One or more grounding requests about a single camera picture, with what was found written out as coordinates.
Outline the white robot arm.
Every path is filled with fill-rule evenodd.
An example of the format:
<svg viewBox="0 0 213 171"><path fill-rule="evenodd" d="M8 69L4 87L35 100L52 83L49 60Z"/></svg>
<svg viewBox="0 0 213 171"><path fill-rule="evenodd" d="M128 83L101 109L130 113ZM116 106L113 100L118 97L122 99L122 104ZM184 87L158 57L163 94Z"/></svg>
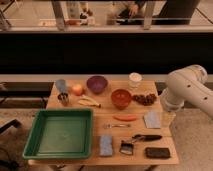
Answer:
<svg viewBox="0 0 213 171"><path fill-rule="evenodd" d="M169 127L186 101L199 108L213 120L213 90L205 86L208 75L204 67L190 65L170 72L166 88L160 94L163 108L161 123Z"/></svg>

